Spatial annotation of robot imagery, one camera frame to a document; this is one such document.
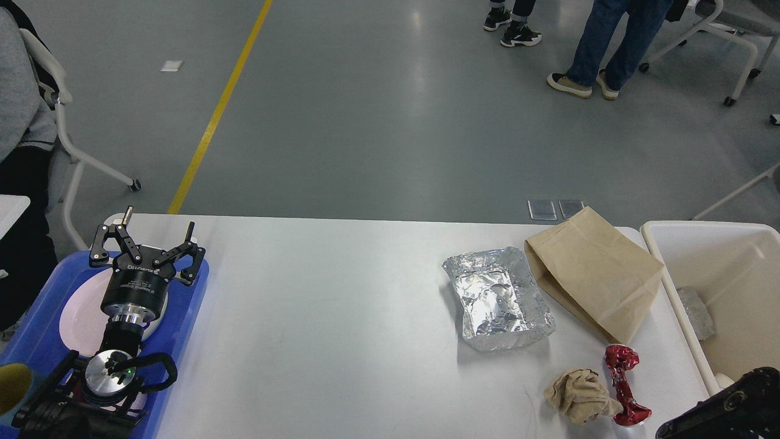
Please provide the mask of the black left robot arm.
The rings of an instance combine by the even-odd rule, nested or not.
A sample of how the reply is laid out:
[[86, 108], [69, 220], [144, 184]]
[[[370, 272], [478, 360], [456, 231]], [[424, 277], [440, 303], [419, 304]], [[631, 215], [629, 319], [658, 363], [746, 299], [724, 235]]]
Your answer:
[[151, 438], [205, 295], [193, 236], [156, 248], [133, 209], [56, 266], [2, 353], [3, 438]]

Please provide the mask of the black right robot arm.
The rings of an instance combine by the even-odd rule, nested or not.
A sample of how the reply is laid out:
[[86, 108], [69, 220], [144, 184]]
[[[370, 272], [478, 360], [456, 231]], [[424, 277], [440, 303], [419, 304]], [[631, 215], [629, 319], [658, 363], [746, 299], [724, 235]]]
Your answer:
[[754, 369], [658, 428], [656, 438], [778, 438], [779, 375]]

